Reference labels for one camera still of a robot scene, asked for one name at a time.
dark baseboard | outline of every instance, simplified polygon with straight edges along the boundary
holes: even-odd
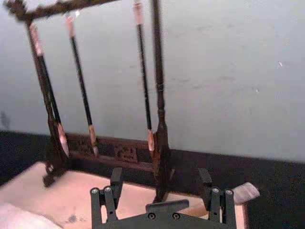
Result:
[[[0,134],[0,185],[42,161],[50,137],[15,132]],[[197,194],[195,168],[206,168],[215,186],[234,188],[247,181],[262,196],[247,203],[251,229],[305,228],[305,164],[241,156],[172,150],[176,172],[171,190]],[[109,177],[111,166],[73,159],[71,168]],[[154,186],[153,174],[125,168],[124,180]]]

wooden top bar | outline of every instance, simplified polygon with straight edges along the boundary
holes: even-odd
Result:
[[[23,0],[5,1],[4,5],[11,14],[15,14],[19,21],[33,21],[39,18],[50,17],[56,14],[64,14],[72,10],[79,10],[90,6],[102,5],[108,2],[118,0],[70,0],[57,1],[53,5],[38,6],[35,10],[27,12],[25,2]]]

gray wall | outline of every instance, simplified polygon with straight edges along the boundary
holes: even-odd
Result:
[[[155,130],[151,8],[143,3]],[[162,1],[172,148],[305,161],[304,8],[302,0]],[[37,25],[64,129],[87,133],[65,20]],[[146,139],[132,0],[82,10],[75,27],[97,134]],[[25,28],[3,8],[0,50],[0,111],[10,129],[48,134]]]

black mechanical arm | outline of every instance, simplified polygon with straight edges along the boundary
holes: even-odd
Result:
[[[220,190],[212,187],[208,171],[197,171],[200,195],[207,210],[210,211],[208,220],[178,213],[179,210],[189,207],[186,199],[148,204],[145,214],[119,220],[115,211],[119,204],[123,178],[122,169],[115,168],[110,186],[104,189],[94,187],[90,190],[92,229],[236,229],[234,192],[230,189]],[[102,205],[107,209],[107,222],[104,224]]]

table surface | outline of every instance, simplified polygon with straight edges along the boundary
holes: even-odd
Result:
[[[49,188],[45,188],[42,176],[43,163],[36,163],[7,184],[0,187],[0,202],[11,203],[23,210],[43,215],[64,229],[91,229],[92,187],[103,188],[110,184],[105,177],[76,171],[67,171]],[[117,209],[119,219],[145,213],[145,205],[152,203],[155,189],[124,182]],[[190,206],[202,203],[202,199],[184,194],[170,193],[167,201],[188,199]],[[244,208],[235,206],[238,229],[245,228]],[[102,206],[102,220],[106,210]]]

